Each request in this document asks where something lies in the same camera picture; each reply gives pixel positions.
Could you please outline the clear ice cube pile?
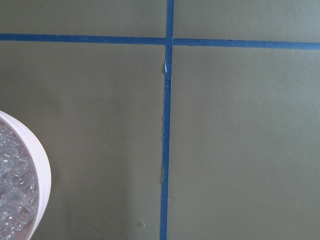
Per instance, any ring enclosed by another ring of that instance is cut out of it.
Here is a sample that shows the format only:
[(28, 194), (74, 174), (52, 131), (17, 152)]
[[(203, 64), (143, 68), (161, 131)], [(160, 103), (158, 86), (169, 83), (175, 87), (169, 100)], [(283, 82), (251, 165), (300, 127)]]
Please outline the clear ice cube pile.
[(35, 216), (37, 178), (25, 146), (0, 123), (0, 229), (21, 231)]

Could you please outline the pink bowl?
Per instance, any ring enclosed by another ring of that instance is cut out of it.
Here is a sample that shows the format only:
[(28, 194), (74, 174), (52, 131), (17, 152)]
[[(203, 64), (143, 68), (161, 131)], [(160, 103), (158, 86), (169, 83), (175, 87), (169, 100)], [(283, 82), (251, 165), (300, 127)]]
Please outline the pink bowl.
[(1, 122), (13, 130), (30, 156), (37, 180), (37, 205), (34, 218), (21, 231), (0, 230), (0, 238), (2, 240), (29, 240), (36, 231), (49, 201), (52, 182), (51, 167), (44, 147), (28, 127), (5, 112), (0, 113)]

